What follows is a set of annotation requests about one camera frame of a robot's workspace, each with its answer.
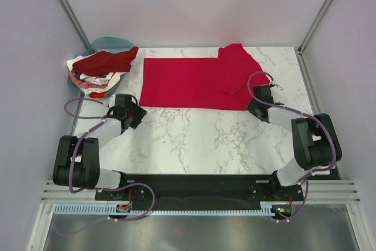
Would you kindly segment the bright red t-shirt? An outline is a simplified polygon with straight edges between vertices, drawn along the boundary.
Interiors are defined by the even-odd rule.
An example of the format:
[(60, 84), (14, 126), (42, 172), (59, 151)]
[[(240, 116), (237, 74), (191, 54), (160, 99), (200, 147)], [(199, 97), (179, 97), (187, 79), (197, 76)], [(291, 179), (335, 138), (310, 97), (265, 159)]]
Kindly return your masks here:
[(239, 43), (215, 58), (146, 58), (140, 105), (243, 111), (249, 90), (267, 85), (260, 64)]

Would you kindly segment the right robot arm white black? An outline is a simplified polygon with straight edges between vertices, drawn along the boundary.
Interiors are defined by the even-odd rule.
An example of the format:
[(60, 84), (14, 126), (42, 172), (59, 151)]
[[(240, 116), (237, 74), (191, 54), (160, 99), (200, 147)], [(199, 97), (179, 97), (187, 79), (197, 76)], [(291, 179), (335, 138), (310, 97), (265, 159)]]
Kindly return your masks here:
[(292, 134), (293, 158), (271, 174), (270, 196), (283, 200), (290, 186), (299, 185), (317, 172), (330, 171), (342, 158), (331, 117), (326, 113), (311, 115), (275, 104), (269, 85), (248, 87), (251, 102), (247, 110), (262, 122), (280, 126)]

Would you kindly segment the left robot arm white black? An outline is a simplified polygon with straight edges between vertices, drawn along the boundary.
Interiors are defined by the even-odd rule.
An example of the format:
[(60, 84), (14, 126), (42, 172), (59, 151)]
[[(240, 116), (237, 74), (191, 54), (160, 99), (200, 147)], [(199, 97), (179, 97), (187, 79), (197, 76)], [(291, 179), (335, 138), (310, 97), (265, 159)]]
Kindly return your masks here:
[(122, 172), (100, 167), (100, 150), (129, 128), (136, 129), (147, 111), (141, 108), (135, 96), (117, 94), (115, 104), (104, 116), (96, 116), (99, 123), (78, 136), (60, 138), (53, 167), (55, 185), (66, 186), (71, 193), (84, 189), (104, 189), (116, 200), (129, 193), (122, 182)]

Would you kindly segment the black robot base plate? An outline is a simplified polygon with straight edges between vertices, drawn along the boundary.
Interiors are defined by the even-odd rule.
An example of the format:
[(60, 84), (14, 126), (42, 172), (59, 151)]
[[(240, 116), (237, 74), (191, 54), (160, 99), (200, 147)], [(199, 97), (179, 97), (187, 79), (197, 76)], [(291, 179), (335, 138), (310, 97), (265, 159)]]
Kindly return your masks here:
[(131, 201), (137, 208), (259, 208), (262, 202), (297, 203), (301, 186), (273, 189), (270, 175), (124, 174), (119, 192), (102, 191), (96, 200)]

